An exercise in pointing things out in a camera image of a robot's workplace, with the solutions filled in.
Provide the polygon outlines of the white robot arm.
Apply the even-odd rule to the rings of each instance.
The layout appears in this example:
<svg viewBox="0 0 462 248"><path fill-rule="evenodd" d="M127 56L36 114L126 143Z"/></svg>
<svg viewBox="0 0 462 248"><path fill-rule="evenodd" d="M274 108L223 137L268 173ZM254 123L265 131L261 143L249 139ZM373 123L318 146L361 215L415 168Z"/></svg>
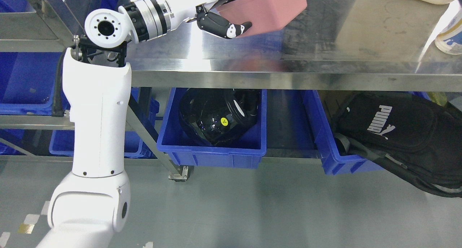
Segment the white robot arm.
<svg viewBox="0 0 462 248"><path fill-rule="evenodd" d="M236 0L129 0L117 10L88 14L75 49L63 56L62 87L75 126L71 172L48 206L50 231L39 248L107 248L127 221L131 188L124 164L126 116L132 100L132 69L126 45L149 41L183 22L224 39L252 23L234 24L212 9Z"/></svg>

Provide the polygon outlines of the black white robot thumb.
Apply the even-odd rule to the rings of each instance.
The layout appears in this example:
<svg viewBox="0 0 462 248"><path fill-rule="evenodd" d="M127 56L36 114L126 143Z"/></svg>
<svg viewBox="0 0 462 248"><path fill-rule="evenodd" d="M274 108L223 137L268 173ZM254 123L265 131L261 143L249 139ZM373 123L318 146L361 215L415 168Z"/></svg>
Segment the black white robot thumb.
<svg viewBox="0 0 462 248"><path fill-rule="evenodd" d="M252 26L252 22L234 24L213 12L199 12L197 25L202 30L216 37L233 39L243 35Z"/></svg>

